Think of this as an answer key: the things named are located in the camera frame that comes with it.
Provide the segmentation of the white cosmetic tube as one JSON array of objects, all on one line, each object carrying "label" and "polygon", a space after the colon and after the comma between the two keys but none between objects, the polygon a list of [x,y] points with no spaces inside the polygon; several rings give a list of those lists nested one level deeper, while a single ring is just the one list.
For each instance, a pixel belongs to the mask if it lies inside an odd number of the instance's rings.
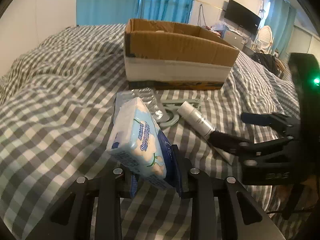
[{"label": "white cosmetic tube", "polygon": [[209,136],[216,131],[216,128],[204,117],[204,115],[188,101],[184,101],[177,110],[178,114],[208,143]]}]

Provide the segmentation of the grey plastic clothes hanger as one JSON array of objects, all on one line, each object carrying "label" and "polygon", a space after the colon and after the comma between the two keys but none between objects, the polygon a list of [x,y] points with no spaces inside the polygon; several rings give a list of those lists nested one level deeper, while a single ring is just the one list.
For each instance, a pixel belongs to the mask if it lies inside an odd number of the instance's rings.
[{"label": "grey plastic clothes hanger", "polygon": [[169,116],[169,120],[166,122],[161,122],[159,124],[160,128],[164,128],[164,129],[169,128],[179,121],[180,116],[179,116],[177,110],[181,107],[181,105],[185,101],[187,101],[189,104],[191,104],[196,109],[198,109],[198,110],[200,109],[200,105],[201,105],[200,99],[161,100],[161,103]]}]

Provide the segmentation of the light blue tissue pack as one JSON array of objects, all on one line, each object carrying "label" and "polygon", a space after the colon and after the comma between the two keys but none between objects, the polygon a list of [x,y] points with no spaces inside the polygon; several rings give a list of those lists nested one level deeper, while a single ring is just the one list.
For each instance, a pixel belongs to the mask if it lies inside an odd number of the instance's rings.
[{"label": "light blue tissue pack", "polygon": [[158,140],[159,126],[141,98],[133,98],[119,110],[106,152],[131,172],[158,189],[169,189],[167,168]]}]

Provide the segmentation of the silver blister pill pack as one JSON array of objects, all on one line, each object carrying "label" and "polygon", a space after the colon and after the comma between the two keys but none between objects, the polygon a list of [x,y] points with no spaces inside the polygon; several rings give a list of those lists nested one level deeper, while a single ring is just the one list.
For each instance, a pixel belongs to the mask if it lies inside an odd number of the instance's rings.
[{"label": "silver blister pill pack", "polygon": [[160,102],[155,91],[149,87],[141,88],[141,89],[131,89],[125,90],[122,92],[118,92],[115,100],[115,108],[114,108],[114,118],[113,121],[116,120],[116,117],[119,113],[120,107],[130,101],[133,98],[139,97],[142,99],[152,117],[158,122],[163,123],[169,120],[169,115],[165,110],[164,106]]}]

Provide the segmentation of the black bag on chair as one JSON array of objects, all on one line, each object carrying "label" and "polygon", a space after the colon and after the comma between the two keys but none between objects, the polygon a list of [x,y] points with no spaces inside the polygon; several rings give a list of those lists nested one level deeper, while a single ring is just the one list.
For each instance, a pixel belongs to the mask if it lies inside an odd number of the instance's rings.
[{"label": "black bag on chair", "polygon": [[279,73],[274,56],[270,54],[254,53],[251,59],[264,66],[268,71],[277,75]]}]

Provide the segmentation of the white oval vanity mirror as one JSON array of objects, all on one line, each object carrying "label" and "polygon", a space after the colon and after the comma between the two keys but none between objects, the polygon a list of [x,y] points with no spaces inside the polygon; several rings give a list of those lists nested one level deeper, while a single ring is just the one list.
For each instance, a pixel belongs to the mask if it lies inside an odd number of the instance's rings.
[{"label": "white oval vanity mirror", "polygon": [[262,49],[267,49],[270,47],[273,41],[273,34],[270,26],[265,25],[260,28],[258,35],[257,35],[257,42],[261,45]]}]

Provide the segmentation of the grey mini fridge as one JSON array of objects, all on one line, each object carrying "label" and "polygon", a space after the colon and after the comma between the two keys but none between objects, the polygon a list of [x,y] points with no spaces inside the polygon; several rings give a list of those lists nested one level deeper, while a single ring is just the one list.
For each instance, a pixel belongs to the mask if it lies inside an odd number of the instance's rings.
[{"label": "grey mini fridge", "polygon": [[241,35],[228,29],[224,31],[223,39],[230,45],[238,48],[239,50],[242,50],[244,47],[245,39]]}]

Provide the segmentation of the blue side window curtain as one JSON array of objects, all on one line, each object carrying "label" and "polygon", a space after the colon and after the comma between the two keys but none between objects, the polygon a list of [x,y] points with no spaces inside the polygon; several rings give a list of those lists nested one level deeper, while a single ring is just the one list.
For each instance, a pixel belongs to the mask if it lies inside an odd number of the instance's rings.
[{"label": "blue side window curtain", "polygon": [[265,21],[274,37],[271,51],[276,50],[280,57],[285,56],[285,50],[293,31],[297,10],[288,0],[270,0],[270,9]]}]

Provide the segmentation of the brown cardboard box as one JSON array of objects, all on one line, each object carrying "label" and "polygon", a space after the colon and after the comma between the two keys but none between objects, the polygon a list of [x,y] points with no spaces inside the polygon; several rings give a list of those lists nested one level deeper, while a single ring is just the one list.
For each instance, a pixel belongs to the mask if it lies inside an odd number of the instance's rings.
[{"label": "brown cardboard box", "polygon": [[129,89],[219,90],[239,49],[194,25],[132,18],[124,31]]}]

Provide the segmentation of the blue curtain left panel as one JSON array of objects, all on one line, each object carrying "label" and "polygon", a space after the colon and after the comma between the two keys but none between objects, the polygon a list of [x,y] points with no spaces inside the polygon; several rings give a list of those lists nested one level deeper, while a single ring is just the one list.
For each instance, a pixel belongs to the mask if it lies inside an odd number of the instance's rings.
[{"label": "blue curtain left panel", "polygon": [[135,18],[139,0],[76,0],[78,25],[127,23]]}]

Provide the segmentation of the black wall television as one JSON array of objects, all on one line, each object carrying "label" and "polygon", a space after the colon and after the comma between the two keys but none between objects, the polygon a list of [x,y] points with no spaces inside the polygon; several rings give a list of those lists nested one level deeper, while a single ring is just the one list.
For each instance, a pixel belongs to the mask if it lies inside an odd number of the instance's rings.
[{"label": "black wall television", "polygon": [[256,35],[261,21],[258,15],[234,0],[228,1],[224,18],[237,24],[252,35]]}]

